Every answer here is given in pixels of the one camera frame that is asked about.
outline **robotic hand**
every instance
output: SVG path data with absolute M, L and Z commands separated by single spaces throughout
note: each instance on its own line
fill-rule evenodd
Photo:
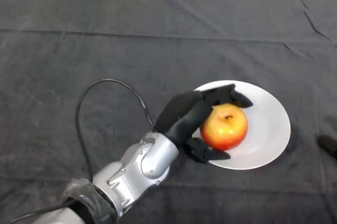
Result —
M 82 186 L 85 190 L 70 190 L 68 195 L 77 200 L 75 204 L 47 213 L 35 224 L 116 223 L 149 187 L 158 186 L 166 178 L 179 147 L 199 162 L 230 158 L 227 153 L 209 149 L 201 139 L 192 138 L 211 114 L 212 106 L 224 103 L 253 105 L 235 91 L 235 85 L 175 96 L 160 114 L 156 132 L 147 133 L 120 161 L 104 167 L 94 176 L 92 184 L 87 181 Z

